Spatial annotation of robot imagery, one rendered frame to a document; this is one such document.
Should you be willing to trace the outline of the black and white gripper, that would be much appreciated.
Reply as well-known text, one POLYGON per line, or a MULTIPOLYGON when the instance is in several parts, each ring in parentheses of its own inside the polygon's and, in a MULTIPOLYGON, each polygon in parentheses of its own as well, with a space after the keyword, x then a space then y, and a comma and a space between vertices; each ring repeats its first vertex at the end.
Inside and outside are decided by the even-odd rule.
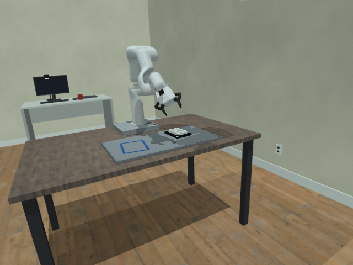
POLYGON ((173 93, 173 91, 168 86, 164 86, 163 90, 164 90, 164 94, 162 94, 161 96, 156 91, 156 97, 158 99, 158 102, 154 107, 158 110, 161 110, 163 112, 163 114, 165 114, 167 116, 167 114, 164 110, 165 107, 167 107, 175 102, 178 102, 178 104, 181 108, 181 105, 182 105, 180 102, 181 93, 173 93), (176 96, 178 96, 178 98, 176 96), (161 107, 158 107, 159 105, 161 107))

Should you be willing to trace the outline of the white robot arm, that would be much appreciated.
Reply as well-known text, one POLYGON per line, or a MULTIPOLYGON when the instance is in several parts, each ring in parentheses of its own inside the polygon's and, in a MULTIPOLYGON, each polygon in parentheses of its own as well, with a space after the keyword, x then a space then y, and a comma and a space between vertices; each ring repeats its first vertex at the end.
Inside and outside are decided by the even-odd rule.
POLYGON ((158 59, 158 53, 155 48, 150 46, 129 46, 126 49, 126 56, 129 61, 130 80, 131 82, 138 82, 128 87, 133 121, 131 125, 144 125, 147 122, 144 118, 143 101, 139 96, 156 95, 156 91, 161 96, 164 94, 164 86, 169 86, 169 84, 164 82, 158 72, 150 75, 154 70, 152 61, 157 61, 158 59))

